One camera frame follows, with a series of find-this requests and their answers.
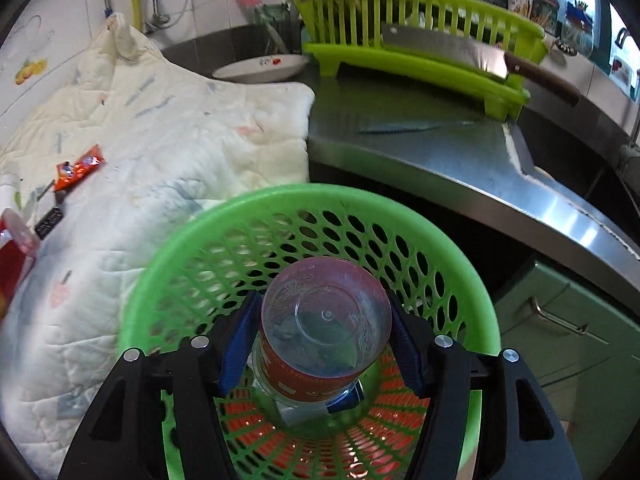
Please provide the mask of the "red gold drink bottle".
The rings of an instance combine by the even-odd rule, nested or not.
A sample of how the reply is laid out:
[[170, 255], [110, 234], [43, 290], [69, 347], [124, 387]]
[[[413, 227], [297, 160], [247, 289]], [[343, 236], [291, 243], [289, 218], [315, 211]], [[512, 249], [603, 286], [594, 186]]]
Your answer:
[[1, 214], [0, 286], [1, 318], [34, 266], [40, 246], [39, 237], [26, 226], [20, 215], [6, 208]]

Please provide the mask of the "green plastic waste basket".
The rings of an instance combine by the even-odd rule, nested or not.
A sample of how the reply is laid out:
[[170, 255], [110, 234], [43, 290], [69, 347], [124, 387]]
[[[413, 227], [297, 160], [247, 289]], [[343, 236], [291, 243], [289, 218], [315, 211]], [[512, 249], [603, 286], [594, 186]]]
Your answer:
[[250, 192], [186, 224], [144, 270], [117, 347], [172, 351], [313, 256], [359, 264], [405, 309], [465, 348], [497, 354], [499, 325], [469, 260], [432, 222], [389, 198], [329, 184]]

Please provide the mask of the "green dish rack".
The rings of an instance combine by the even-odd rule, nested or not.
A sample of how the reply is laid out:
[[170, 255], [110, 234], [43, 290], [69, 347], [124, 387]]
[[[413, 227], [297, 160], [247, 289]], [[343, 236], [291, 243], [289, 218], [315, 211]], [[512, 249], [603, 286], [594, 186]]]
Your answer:
[[305, 52], [323, 77], [343, 65], [382, 70], [469, 96], [499, 122], [518, 118], [530, 99], [520, 75], [498, 77], [466, 67], [447, 51], [393, 48], [390, 36], [423, 32], [477, 50], [497, 48], [538, 64], [546, 56], [544, 30], [518, 14], [478, 0], [290, 0], [302, 16]]

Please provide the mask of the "steel sink basin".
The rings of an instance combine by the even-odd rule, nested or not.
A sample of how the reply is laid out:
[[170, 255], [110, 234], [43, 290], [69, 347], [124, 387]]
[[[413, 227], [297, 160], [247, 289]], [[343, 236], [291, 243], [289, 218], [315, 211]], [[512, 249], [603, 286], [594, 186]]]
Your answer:
[[529, 107], [516, 121], [533, 162], [639, 241], [639, 159], [618, 172], [623, 130], [597, 108], [565, 104], [550, 118]]

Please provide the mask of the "black small wrapper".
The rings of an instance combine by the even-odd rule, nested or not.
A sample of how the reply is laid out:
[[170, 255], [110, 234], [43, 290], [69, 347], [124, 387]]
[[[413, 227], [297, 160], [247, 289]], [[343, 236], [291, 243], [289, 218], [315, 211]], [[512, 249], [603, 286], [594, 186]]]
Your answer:
[[52, 207], [35, 225], [35, 234], [44, 240], [63, 220], [64, 214], [59, 206]]

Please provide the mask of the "green cabinet doors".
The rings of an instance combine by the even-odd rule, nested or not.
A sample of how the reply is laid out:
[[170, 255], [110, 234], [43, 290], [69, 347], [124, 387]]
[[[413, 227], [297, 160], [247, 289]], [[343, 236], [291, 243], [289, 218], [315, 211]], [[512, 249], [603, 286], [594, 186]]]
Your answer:
[[639, 419], [639, 326], [540, 262], [496, 300], [501, 340], [521, 353], [597, 479]]

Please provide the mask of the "white ceramic bowl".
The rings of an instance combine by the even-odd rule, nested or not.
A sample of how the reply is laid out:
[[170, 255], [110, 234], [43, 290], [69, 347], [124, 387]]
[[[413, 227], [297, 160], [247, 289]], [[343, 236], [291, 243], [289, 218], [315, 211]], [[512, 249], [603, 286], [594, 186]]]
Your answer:
[[274, 54], [248, 58], [222, 66], [213, 72], [214, 79], [238, 84], [270, 84], [300, 74], [309, 58], [299, 54]]

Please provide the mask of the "green utensil holder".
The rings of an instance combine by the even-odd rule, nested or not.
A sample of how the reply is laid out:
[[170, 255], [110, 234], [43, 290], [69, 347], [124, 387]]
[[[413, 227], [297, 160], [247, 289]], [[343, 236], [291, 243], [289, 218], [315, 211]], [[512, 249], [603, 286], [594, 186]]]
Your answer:
[[254, 10], [254, 21], [266, 40], [268, 54], [299, 54], [300, 21], [289, 3], [261, 4]]

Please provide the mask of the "white quilted cloth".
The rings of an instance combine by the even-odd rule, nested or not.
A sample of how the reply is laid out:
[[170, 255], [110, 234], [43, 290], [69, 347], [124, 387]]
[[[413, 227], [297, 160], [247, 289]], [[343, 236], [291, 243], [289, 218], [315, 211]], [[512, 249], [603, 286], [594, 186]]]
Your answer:
[[1, 324], [1, 420], [37, 476], [58, 475], [134, 284], [170, 234], [231, 197], [307, 179], [313, 102], [300, 82], [185, 70], [117, 13], [15, 130], [1, 166], [26, 196], [89, 148], [104, 158], [65, 197]]

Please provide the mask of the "blue silver can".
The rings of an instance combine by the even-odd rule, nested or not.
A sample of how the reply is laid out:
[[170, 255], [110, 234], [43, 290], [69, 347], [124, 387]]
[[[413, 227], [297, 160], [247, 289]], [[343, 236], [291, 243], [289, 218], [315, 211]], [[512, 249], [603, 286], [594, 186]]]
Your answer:
[[284, 404], [276, 402], [278, 414], [285, 426], [294, 427], [308, 420], [328, 417], [356, 408], [364, 400], [364, 391], [360, 380], [353, 382], [334, 398], [314, 403]]

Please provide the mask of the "red plastic stool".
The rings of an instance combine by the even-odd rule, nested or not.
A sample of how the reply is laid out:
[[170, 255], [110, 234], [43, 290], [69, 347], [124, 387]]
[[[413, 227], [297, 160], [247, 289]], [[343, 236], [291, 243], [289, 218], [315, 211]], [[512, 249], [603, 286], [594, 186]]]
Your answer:
[[401, 379], [390, 349], [361, 376], [364, 399], [352, 410], [285, 426], [273, 400], [239, 387], [216, 402], [241, 479], [401, 479], [427, 410]]

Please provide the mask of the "white paper cup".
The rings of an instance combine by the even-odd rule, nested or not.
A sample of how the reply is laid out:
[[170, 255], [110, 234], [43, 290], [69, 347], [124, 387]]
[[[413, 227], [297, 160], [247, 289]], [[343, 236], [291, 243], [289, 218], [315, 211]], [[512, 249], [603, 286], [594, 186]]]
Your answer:
[[12, 171], [2, 172], [0, 176], [0, 211], [12, 209], [20, 212], [21, 206], [21, 179]]

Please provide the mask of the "orange snack wrapper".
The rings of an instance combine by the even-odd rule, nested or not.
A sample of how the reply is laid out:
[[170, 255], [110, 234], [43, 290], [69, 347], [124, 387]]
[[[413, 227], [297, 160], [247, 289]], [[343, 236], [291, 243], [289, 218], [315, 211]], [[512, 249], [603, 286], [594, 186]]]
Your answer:
[[100, 168], [104, 162], [99, 144], [94, 144], [74, 162], [61, 162], [56, 166], [55, 192], [70, 190]]

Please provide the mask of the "red cup with clear lid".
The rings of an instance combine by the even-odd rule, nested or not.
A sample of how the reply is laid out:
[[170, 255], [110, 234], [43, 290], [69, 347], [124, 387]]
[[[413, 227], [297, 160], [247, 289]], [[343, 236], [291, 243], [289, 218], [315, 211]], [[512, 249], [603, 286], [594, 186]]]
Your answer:
[[283, 403], [324, 403], [378, 359], [391, 329], [390, 300], [370, 272], [340, 258], [300, 260], [266, 290], [254, 373]]

